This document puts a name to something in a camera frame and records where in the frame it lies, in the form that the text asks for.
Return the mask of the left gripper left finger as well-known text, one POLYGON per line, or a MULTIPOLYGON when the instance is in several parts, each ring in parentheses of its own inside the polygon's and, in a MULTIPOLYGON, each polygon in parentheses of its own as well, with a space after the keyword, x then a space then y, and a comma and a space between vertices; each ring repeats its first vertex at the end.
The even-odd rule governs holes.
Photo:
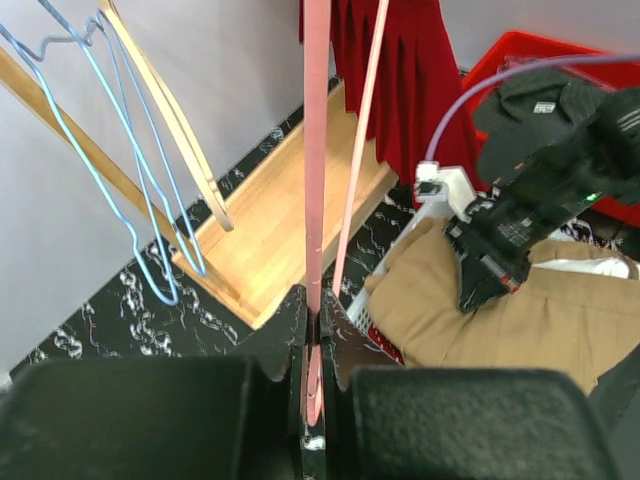
POLYGON ((1 402, 5 479, 298 479, 306 292, 228 355, 56 360, 1 402))

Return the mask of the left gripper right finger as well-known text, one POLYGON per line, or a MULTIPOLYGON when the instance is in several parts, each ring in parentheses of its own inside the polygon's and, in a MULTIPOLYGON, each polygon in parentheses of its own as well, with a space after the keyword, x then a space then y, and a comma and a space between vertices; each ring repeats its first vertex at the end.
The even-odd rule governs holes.
POLYGON ((616 479, 585 395, 540 369, 406 368, 378 351, 325 291, 330 479, 616 479))

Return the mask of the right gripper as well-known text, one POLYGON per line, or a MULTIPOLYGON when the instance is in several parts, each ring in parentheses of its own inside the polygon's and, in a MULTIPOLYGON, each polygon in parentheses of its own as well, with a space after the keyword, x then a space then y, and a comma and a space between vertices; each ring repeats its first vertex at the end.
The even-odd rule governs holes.
POLYGON ((465 218, 456 215, 444 228, 458 262, 457 308, 463 314, 517 292, 529 276, 526 255, 510 258, 480 229, 482 214, 493 206, 494 201, 479 197, 465 208, 465 218))

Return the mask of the tan and white garment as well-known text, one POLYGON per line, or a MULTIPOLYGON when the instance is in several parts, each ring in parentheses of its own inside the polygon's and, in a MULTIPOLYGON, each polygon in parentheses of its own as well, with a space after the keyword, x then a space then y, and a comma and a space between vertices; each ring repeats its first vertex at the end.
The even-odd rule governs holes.
POLYGON ((444 220, 426 218, 365 282, 373 325, 409 367, 534 368, 585 393, 639 344, 639 265, 587 243, 545 240, 527 281, 475 312, 458 311, 458 263, 444 220))

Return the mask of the red dress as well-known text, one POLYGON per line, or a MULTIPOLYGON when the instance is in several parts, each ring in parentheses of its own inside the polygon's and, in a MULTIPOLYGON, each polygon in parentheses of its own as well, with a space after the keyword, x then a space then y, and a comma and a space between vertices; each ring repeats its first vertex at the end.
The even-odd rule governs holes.
MULTIPOLYGON (((378 4, 335 1, 331 43, 345 84, 348 111, 360 109, 378 4)), ((372 99, 367 137, 376 156, 405 186, 443 115, 462 93, 461 77, 436 1, 390 2, 372 99)))

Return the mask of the pink wire hanger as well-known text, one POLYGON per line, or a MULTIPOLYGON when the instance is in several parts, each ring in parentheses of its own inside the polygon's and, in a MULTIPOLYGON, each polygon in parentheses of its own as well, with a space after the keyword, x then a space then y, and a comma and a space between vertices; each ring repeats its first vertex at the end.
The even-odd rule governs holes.
MULTIPOLYGON (((389 3, 378 4, 362 93, 350 177, 332 290, 338 295, 343 278, 346 250, 350 238, 351 217, 357 193, 366 132, 381 52, 389 3)), ((319 340, 322 283, 322 245, 324 226, 325 164, 327 158, 327 80, 329 63, 331 3, 306 1, 303 6, 304 49, 304 179, 307 332, 306 377, 301 403, 306 425, 315 426, 324 415, 322 350, 319 340)))

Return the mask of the beige wooden hanger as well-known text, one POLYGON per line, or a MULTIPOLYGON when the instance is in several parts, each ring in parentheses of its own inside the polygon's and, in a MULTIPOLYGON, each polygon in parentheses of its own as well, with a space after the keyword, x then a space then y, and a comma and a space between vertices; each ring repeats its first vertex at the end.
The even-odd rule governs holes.
POLYGON ((99 6, 140 72, 164 121, 169 127, 170 133, 200 193, 214 214, 216 221, 226 232, 231 231, 233 229, 233 223, 229 217, 214 174, 179 103, 129 34, 129 31, 126 29, 115 9, 115 4, 112 1, 99 1, 99 6))

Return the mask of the light blue wire hanger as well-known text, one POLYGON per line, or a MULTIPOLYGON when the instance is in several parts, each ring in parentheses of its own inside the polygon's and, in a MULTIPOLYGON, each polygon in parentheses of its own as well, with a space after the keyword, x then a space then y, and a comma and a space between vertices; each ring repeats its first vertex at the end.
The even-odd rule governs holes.
POLYGON ((172 234, 174 232, 171 224, 160 214, 138 185, 56 104, 53 94, 34 60, 6 27, 1 28, 1 36, 12 45, 18 56, 32 70, 31 73, 27 73, 9 53, 2 51, 1 84, 75 150, 114 215, 129 231, 133 254, 152 292, 164 304, 175 306, 178 303, 178 291, 173 277, 171 262, 168 259, 167 249, 162 240, 164 233, 172 234), (116 205, 114 198, 106 187, 107 184, 115 187, 141 213, 145 214, 152 224, 167 275, 170 296, 166 296, 153 279, 139 252, 138 232, 116 205))

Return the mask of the red polka dot garment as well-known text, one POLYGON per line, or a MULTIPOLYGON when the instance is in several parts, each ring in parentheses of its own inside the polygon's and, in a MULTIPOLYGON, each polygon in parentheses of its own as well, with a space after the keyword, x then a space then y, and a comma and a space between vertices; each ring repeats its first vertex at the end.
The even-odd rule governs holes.
POLYGON ((397 363, 401 365, 404 364, 404 359, 400 351, 373 324, 369 326, 367 334, 380 350, 389 355, 397 363))

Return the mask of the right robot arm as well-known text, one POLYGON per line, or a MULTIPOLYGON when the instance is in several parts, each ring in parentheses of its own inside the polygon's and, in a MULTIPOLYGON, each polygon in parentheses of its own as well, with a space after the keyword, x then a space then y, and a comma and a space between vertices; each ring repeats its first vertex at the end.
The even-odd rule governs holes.
POLYGON ((639 201, 639 90, 609 94, 579 126, 552 137, 525 127, 496 155, 511 171, 495 199, 477 198, 444 228, 459 265, 458 309, 473 312, 528 279, 529 254, 603 197, 639 201))

